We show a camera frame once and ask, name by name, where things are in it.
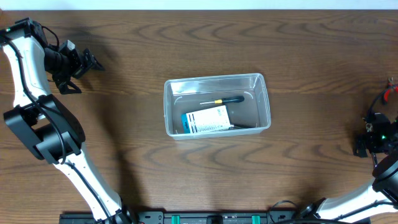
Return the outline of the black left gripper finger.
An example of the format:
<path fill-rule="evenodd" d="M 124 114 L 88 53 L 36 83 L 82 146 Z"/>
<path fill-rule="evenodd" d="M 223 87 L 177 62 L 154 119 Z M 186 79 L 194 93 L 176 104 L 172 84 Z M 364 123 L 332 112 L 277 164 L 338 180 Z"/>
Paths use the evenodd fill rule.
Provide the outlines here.
<path fill-rule="evenodd" d="M 97 61 L 97 59 L 89 49 L 85 49 L 83 51 L 83 61 L 85 63 L 85 67 L 89 70 L 93 69 L 93 70 L 104 71 L 104 67 L 102 66 L 102 64 L 100 64 L 99 61 Z"/>
<path fill-rule="evenodd" d="M 62 95 L 69 95 L 69 94 L 80 94 L 82 91 L 80 88 L 78 88 L 73 82 L 67 81 L 67 82 L 61 82 L 57 86 L 59 92 Z"/>

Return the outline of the red handled pliers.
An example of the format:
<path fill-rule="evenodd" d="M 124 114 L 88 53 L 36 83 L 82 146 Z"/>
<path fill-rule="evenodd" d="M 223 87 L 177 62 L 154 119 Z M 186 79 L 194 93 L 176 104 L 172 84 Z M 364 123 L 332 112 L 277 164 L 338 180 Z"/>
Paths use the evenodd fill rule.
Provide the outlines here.
<path fill-rule="evenodd" d="M 397 91 L 397 87 L 394 86 L 394 79 L 392 77 L 388 78 L 388 83 L 387 83 L 387 88 L 386 91 L 384 92 L 383 96 L 382 96 L 382 103 L 383 104 L 388 104 L 388 99 L 389 99 L 389 95 L 394 92 Z"/>

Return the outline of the clear plastic container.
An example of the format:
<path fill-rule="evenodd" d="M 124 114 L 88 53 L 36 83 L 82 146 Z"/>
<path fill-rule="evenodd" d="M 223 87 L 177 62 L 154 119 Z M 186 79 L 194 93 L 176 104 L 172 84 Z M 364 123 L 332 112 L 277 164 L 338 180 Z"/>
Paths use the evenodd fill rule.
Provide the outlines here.
<path fill-rule="evenodd" d="M 255 128 L 184 133 L 181 115 L 217 106 L 201 105 L 201 102 L 233 96 L 243 96 L 244 101 L 225 104 L 230 123 Z M 164 84 L 164 119 L 166 133 L 174 140 L 261 133 L 271 126 L 271 107 L 265 79 L 260 73 L 247 73 L 167 80 Z"/>

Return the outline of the blue white cardboard box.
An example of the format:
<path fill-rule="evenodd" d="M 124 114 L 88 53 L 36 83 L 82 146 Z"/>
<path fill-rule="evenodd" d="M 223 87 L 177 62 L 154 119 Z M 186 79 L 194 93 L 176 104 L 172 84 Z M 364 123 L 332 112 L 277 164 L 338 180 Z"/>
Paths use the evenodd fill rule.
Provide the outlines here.
<path fill-rule="evenodd" d="M 225 105 L 185 113 L 181 115 L 181 119 L 185 134 L 210 133 L 231 127 Z"/>

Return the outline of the small claw hammer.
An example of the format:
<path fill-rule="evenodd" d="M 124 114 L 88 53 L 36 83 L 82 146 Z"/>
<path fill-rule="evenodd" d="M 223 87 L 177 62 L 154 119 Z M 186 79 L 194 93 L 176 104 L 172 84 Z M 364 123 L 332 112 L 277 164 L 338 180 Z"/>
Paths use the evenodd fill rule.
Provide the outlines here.
<path fill-rule="evenodd" d="M 231 129 L 251 129 L 255 128 L 254 126 L 247 126 L 243 124 L 230 124 Z"/>

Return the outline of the black yellow screwdriver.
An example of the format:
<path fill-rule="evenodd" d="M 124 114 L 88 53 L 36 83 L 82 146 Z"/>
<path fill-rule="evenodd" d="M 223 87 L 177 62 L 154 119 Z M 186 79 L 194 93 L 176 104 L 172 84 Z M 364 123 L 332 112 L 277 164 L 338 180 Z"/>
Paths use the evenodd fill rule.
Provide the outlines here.
<path fill-rule="evenodd" d="M 218 100 L 213 100 L 213 101 L 206 101 L 206 102 L 201 102 L 201 105 L 224 105 L 228 103 L 240 103 L 244 101 L 243 96 L 233 96 L 229 98 L 222 98 Z"/>

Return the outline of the silver combination wrench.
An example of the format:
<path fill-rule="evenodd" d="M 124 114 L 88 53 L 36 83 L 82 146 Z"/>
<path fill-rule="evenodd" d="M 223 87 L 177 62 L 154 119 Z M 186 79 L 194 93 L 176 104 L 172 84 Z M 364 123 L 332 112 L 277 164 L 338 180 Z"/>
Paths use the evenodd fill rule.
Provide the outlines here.
<path fill-rule="evenodd" d="M 367 124 L 366 124 L 366 131 L 367 131 L 367 132 L 372 132 L 372 131 L 373 131 L 373 126 L 372 126 L 371 123 L 367 123 Z"/>

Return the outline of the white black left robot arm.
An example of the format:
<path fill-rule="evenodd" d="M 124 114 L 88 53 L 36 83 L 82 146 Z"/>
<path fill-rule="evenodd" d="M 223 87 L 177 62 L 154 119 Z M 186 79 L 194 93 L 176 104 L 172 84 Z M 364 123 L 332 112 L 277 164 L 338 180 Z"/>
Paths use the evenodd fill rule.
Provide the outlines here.
<path fill-rule="evenodd" d="M 90 159 L 80 122 L 52 94 L 47 78 L 52 76 L 63 95 L 80 94 L 71 79 L 103 66 L 89 49 L 79 51 L 70 40 L 49 44 L 47 30 L 30 18 L 1 30 L 15 89 L 13 108 L 4 113 L 4 121 L 36 159 L 67 176 L 90 207 L 94 223 L 135 223 Z"/>

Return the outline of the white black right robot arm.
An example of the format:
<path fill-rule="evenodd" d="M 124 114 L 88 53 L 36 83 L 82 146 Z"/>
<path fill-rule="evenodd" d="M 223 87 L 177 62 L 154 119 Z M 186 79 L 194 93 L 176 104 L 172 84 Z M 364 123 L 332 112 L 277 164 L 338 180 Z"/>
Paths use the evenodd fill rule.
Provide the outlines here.
<path fill-rule="evenodd" d="M 349 194 L 310 204 L 297 214 L 298 218 L 355 223 L 397 212 L 397 121 L 372 113 L 365 122 L 366 132 L 357 136 L 353 154 L 372 157 L 372 180 Z"/>

